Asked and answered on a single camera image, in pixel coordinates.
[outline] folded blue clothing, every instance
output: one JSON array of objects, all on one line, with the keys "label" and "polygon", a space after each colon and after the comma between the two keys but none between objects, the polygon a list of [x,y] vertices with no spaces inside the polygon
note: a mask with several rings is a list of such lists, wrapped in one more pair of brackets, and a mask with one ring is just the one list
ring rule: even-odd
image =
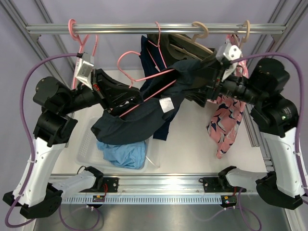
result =
[{"label": "folded blue clothing", "polygon": [[97,148],[103,151],[104,159],[117,167],[140,169],[145,161],[145,141],[124,145],[110,145],[97,141]]}]

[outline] clothing tag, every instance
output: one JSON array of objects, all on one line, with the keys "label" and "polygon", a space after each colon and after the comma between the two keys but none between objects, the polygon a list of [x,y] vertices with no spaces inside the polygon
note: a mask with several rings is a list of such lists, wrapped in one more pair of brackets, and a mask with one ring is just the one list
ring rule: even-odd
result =
[{"label": "clothing tag", "polygon": [[164,113],[174,109],[174,105],[170,97],[160,99],[159,103]]}]

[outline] white plastic basket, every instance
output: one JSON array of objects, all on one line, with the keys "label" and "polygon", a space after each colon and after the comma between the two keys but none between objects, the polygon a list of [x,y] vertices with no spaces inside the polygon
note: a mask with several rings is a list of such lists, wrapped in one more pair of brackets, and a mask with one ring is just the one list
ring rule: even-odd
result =
[{"label": "white plastic basket", "polygon": [[104,160],[103,152],[97,148],[97,140],[94,134],[91,132],[91,127],[95,124],[95,122],[98,119],[99,118],[97,117],[92,117],[89,120],[88,124],[83,129],[85,133],[83,135],[83,138],[81,139],[80,147],[75,162],[79,165],[93,166],[97,168],[107,168],[117,171],[136,172],[136,173],[144,172],[149,164],[149,159],[151,158],[149,150],[151,150],[152,137],[146,140],[147,143],[145,151],[146,158],[142,168],[130,169],[124,167],[116,167],[108,160]]}]

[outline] black cable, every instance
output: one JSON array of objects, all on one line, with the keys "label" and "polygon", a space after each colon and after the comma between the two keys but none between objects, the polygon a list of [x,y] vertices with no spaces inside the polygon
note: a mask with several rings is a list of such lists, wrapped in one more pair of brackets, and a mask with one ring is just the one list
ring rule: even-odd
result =
[{"label": "black cable", "polygon": [[81,166],[81,167],[78,169],[77,174],[79,173],[79,171],[81,170],[82,167],[86,168],[85,166]]}]

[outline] navy blue garment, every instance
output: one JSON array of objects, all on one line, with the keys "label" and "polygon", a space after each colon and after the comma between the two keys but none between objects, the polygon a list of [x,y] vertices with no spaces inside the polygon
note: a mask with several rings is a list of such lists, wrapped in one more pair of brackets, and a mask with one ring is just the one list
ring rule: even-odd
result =
[{"label": "navy blue garment", "polygon": [[[141,59],[143,70],[144,70],[144,75],[146,77],[159,73],[159,71],[155,67],[155,63],[153,62],[151,56],[155,60],[159,70],[165,69],[165,65],[160,56],[158,48],[152,45],[151,43],[149,43],[148,40],[149,39],[146,38],[145,36],[141,37],[141,52],[139,56]],[[152,81],[153,81],[153,78],[147,79],[145,83],[142,85],[142,87],[140,88],[140,92],[142,93],[143,91],[145,91],[150,86]],[[168,117],[165,123],[153,134],[154,139],[163,140],[163,141],[167,140],[170,123],[175,117],[175,115],[177,114],[177,112],[179,111],[179,109],[180,107],[175,108],[172,115]]]}]

